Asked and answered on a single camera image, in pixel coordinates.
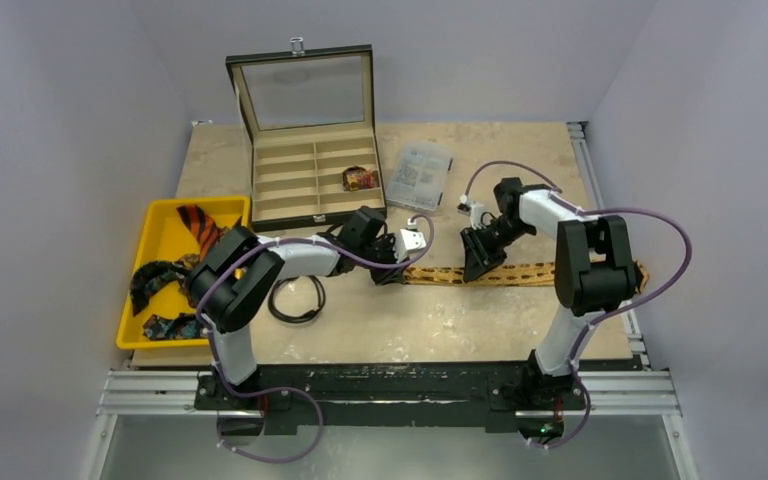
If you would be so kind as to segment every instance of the white connector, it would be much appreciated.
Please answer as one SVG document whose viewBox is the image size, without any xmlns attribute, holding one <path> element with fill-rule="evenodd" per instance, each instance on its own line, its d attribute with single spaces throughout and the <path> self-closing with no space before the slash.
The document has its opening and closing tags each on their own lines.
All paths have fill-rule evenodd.
<svg viewBox="0 0 768 480">
<path fill-rule="evenodd" d="M 417 253 L 426 246 L 425 235 L 422 232 L 402 228 L 396 234 L 396 262 L 405 260 L 409 254 Z"/>
<path fill-rule="evenodd" d="M 473 202 L 466 195 L 461 195 L 461 203 L 458 204 L 458 212 L 469 217 L 469 226 L 478 230 L 484 228 L 483 218 L 487 213 L 487 207 L 483 203 Z"/>
</svg>

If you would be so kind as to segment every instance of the box lid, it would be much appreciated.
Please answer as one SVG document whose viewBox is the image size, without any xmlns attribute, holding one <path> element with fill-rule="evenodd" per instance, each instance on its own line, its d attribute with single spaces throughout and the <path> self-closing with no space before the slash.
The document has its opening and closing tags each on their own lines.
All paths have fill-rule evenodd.
<svg viewBox="0 0 768 480">
<path fill-rule="evenodd" d="M 287 136 L 373 129 L 372 46 L 305 50 L 225 59 L 253 144 Z"/>
</svg>

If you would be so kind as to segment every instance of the yellow strap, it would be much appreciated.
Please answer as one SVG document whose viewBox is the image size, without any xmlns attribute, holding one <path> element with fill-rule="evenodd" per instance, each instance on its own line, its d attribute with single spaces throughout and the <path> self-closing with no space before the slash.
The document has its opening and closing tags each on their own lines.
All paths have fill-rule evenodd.
<svg viewBox="0 0 768 480">
<path fill-rule="evenodd" d="M 637 267 L 637 294 L 649 281 L 649 272 L 640 262 Z M 408 285 L 465 285 L 469 287 L 550 287 L 555 282 L 555 262 L 502 265 L 478 280 L 465 284 L 461 267 L 408 267 L 405 283 Z"/>
</svg>

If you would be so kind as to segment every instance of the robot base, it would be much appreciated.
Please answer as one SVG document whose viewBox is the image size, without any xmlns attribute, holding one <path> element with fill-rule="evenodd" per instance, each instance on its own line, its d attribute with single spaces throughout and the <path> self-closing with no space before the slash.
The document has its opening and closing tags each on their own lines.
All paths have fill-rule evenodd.
<svg viewBox="0 0 768 480">
<path fill-rule="evenodd" d="M 582 361 L 581 369 L 625 371 L 636 362 Z M 329 426 L 482 427 L 487 433 L 519 432 L 527 438 L 538 436 L 546 420 L 517 418 L 517 411 L 553 411 L 558 395 L 564 410 L 584 408 L 582 398 L 572 393 L 571 379 L 564 383 L 566 377 L 557 377 L 550 390 L 535 391 L 526 380 L 530 368 L 528 361 L 260 365 L 238 389 L 305 390 L 320 404 Z M 205 373 L 199 377 L 197 410 L 259 409 L 257 399 L 233 397 L 215 372 Z M 280 393 L 268 397 L 264 434 L 293 435 L 299 425 L 316 425 L 307 400 Z"/>
</svg>

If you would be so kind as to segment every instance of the folded fabric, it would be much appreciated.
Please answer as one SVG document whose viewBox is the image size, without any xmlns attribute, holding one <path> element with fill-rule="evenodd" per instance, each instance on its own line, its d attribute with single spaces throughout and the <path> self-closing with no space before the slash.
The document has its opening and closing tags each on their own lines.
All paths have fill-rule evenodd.
<svg viewBox="0 0 768 480">
<path fill-rule="evenodd" d="M 129 289 L 133 314 L 142 312 L 148 306 L 149 299 L 171 282 L 178 282 L 183 289 L 190 270 L 192 267 L 187 267 L 183 262 L 165 260 L 148 262 L 138 268 L 131 277 Z"/>
<path fill-rule="evenodd" d="M 204 213 L 204 210 L 198 205 L 180 206 L 178 207 L 178 215 L 184 222 L 184 226 L 196 237 L 199 244 L 199 258 L 204 260 L 207 252 L 219 243 L 223 233 L 222 229 L 216 226 L 213 217 Z"/>
<path fill-rule="evenodd" d="M 181 313 L 174 319 L 152 315 L 143 324 L 143 331 L 149 340 L 187 340 L 202 337 L 202 329 L 192 313 Z"/>
<path fill-rule="evenodd" d="M 201 263 L 201 258 L 199 258 L 197 253 L 188 253 L 182 255 L 181 258 L 178 259 L 178 263 L 184 265 L 187 269 L 192 270 L 196 268 L 196 265 Z"/>
</svg>

